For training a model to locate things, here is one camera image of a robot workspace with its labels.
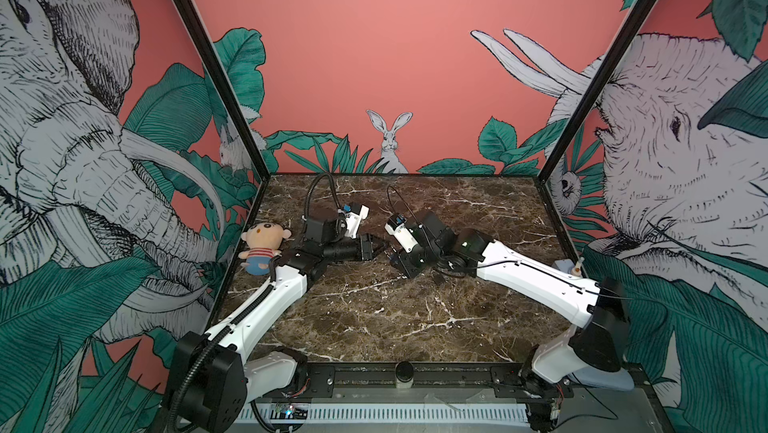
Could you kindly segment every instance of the rabbit drawing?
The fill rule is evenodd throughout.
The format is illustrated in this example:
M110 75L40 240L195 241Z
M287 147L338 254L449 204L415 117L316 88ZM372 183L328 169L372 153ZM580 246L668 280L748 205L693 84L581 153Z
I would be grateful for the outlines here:
M400 128L406 126L408 121L411 121L413 113L406 112L401 114L392 125L392 130L387 130L386 121L384 121L384 118L382 118L380 114L371 110L367 110L366 112L371 118L373 127L376 130L384 133L384 140L382 141L382 158L383 162L386 163L386 166L384 167L383 173L408 173L408 169L406 169L406 167L400 163L400 160L395 154L395 150L397 150L397 140L395 139L395 133L397 133Z

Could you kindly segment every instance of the elephant ear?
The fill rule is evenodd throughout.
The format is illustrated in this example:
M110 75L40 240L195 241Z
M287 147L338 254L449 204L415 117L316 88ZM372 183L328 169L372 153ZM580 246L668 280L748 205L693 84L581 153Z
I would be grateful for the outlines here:
M117 113L130 86L138 22L130 0L38 0L96 97Z

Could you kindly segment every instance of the rabbit ear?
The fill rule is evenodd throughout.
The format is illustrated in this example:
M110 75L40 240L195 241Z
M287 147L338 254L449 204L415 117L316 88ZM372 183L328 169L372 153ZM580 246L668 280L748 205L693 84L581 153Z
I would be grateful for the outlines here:
M386 133L386 121L384 121L384 118L377 112L374 112L372 110L366 110L366 113L368 113L368 116L371 118L371 123L373 123L373 127L381 131L382 133Z
M413 118L413 113L411 112L401 114L397 120L395 120L395 124L392 125L392 131L398 131L400 128L405 127L406 123L411 121L411 118Z

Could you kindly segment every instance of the white tusk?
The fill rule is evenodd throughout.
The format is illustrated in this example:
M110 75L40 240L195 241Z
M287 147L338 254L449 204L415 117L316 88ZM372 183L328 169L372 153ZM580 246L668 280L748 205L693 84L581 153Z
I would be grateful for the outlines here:
M191 293L176 296L159 293L141 285L125 299L123 304L143 313L167 313L191 305L200 298L206 288L207 285L203 285Z
M493 56L507 69L513 77L517 78L525 86L531 87L537 92L547 94L551 97L559 97L565 92L565 86L557 83L547 75L538 72L510 52L503 44L494 40L487 33L474 30L472 36L482 43Z
M91 233L80 207L55 208L45 214L45 219L58 241L82 266L93 268L112 261Z
M221 229L226 225L224 208L221 206L221 199L216 192L216 188L200 170L175 152L161 147L133 131L123 130L120 139L120 151L128 158L132 160L154 161L160 166L178 171L202 188L205 194L208 195L208 198L214 202L220 225L218 236L221 236ZM216 225L210 225L211 231L214 231L214 228L216 228Z
M557 83L563 84L579 94L584 94L587 91L587 87L590 84L589 77L574 72L555 58L552 53L547 52L542 45L534 42L527 36L506 29L504 34L520 48L525 56L531 58L533 64Z

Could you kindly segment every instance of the brown marble tabletop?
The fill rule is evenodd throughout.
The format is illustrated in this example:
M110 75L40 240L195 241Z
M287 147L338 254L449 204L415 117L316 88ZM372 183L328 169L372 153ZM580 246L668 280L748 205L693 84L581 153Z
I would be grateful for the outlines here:
M259 220L298 233L312 178L272 177ZM531 179L338 177L342 205L356 201L370 208L361 233L391 239L384 231L391 214L388 184L396 185L414 212L429 208L456 232L480 229L547 265L565 258ZM394 194L392 201L408 216ZM312 207L331 206L323 180ZM219 318L240 306L264 279L238 269ZM495 283L431 270L407 279L383 253L372 262L329 266L264 335L251 359L286 345L310 361L524 361L533 345L548 342L567 327L558 313Z

